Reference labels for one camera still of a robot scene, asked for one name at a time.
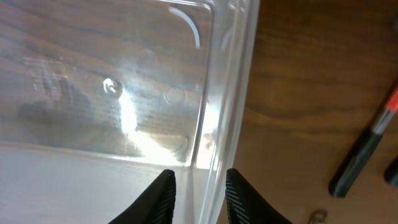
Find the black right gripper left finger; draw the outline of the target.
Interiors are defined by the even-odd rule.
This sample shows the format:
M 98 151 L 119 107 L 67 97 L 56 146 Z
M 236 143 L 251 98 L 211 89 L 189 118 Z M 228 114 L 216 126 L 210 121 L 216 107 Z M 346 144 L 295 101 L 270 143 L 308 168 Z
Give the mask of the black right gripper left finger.
M 175 172 L 163 170 L 138 198 L 109 224 L 172 224 L 176 199 Z

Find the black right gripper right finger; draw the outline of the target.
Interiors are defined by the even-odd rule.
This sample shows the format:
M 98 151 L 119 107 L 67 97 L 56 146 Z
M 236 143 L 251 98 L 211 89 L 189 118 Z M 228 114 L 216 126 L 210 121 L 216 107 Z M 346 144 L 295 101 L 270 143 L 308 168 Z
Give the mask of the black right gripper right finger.
M 291 224 L 234 168 L 226 171 L 229 224 Z

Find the small claw hammer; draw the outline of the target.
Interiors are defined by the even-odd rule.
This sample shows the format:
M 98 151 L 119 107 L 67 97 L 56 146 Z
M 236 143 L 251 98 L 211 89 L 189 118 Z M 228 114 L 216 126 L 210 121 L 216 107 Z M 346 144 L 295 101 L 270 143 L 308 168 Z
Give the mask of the small claw hammer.
M 328 191 L 332 197 L 346 197 L 396 114 L 397 82 L 388 91 L 382 110 L 377 114 L 376 119 L 360 134 L 330 180 Z

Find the clear plastic storage container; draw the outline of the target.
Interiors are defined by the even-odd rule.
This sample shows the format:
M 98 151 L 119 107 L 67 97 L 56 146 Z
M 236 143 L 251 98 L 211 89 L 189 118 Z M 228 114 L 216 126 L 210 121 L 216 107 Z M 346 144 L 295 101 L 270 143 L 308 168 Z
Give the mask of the clear plastic storage container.
M 259 1 L 1 0 L 1 222 L 108 223 L 165 169 L 216 223 Z

